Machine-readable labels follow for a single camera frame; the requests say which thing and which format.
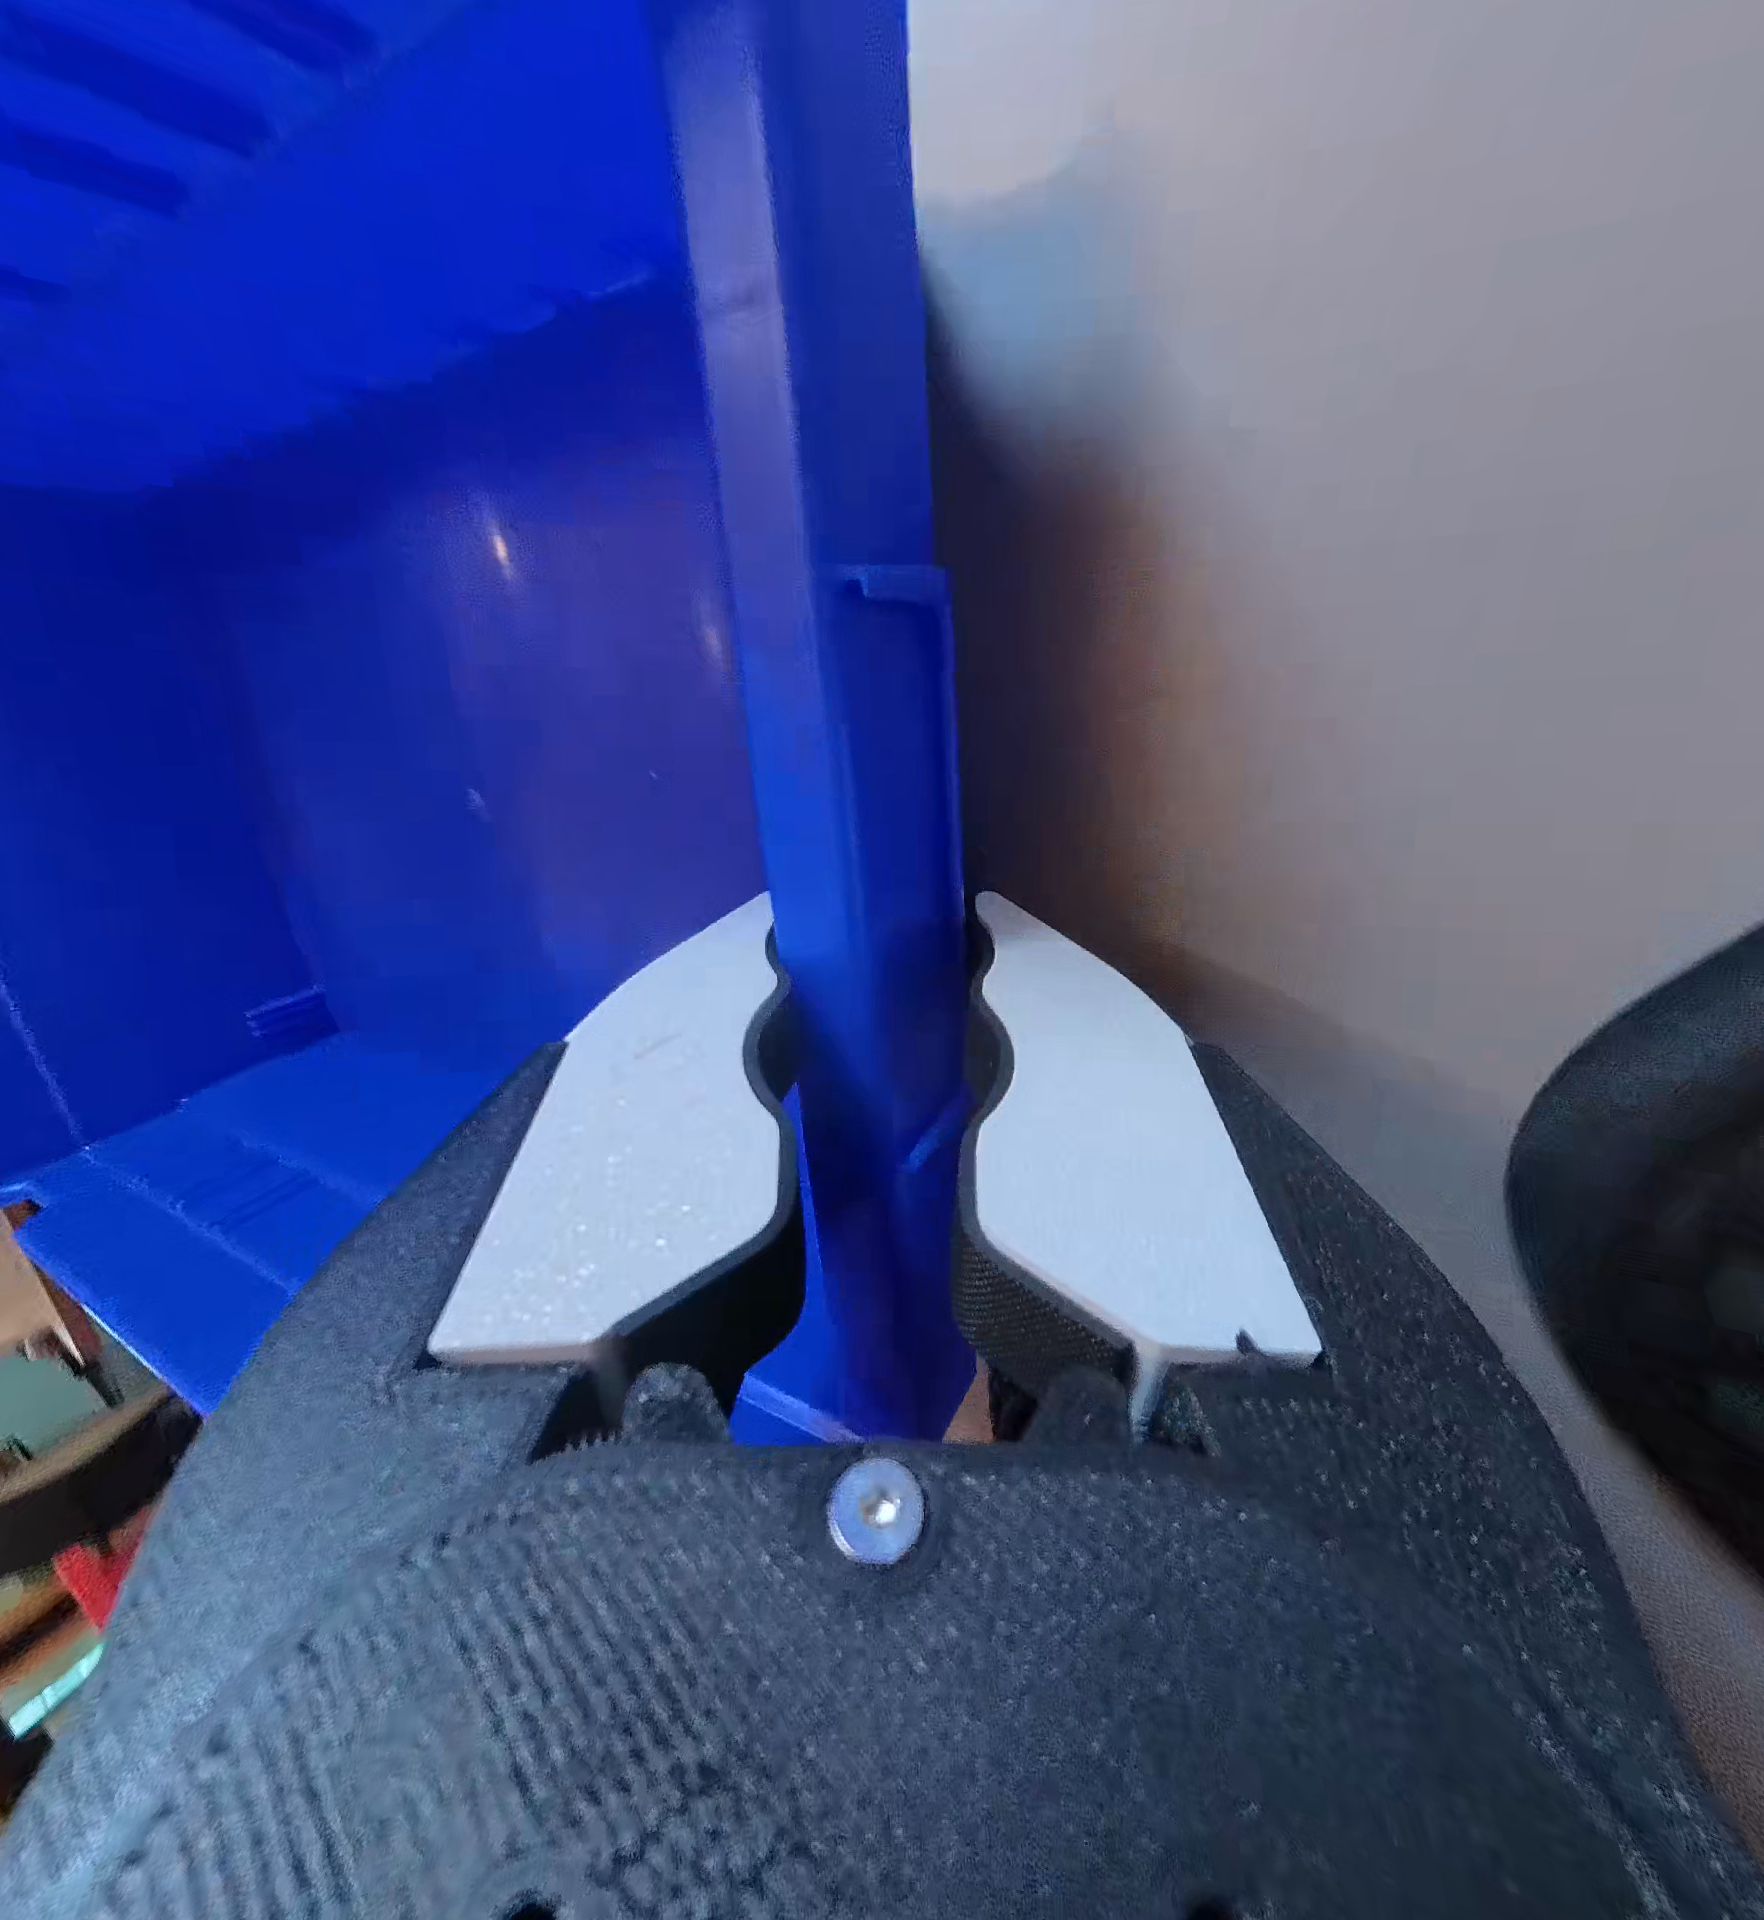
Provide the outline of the blue plastic bin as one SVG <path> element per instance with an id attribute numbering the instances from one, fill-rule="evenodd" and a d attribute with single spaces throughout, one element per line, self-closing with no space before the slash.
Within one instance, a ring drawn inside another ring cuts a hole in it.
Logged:
<path id="1" fill-rule="evenodd" d="M 771 896 L 809 1304 L 935 1436 L 963 917 L 906 3 L 0 3 L 0 1206 L 202 1415 Z"/>

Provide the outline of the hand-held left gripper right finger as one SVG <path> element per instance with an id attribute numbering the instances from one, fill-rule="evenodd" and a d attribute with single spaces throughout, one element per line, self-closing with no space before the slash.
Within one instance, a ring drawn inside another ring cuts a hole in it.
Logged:
<path id="1" fill-rule="evenodd" d="M 1134 1432 L 1324 1404 L 1329 1343 L 1181 1022 L 1006 896 L 971 935 L 949 1301 L 996 1425 L 1061 1377 Z"/>

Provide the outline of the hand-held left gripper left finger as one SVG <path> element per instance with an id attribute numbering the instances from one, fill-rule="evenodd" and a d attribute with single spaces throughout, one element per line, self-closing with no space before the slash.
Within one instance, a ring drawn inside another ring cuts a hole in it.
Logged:
<path id="1" fill-rule="evenodd" d="M 688 1366 L 735 1411 L 798 1325 L 787 989 L 753 896 L 570 1029 L 434 1325 L 436 1366 L 578 1366 L 610 1419 L 647 1370 Z"/>

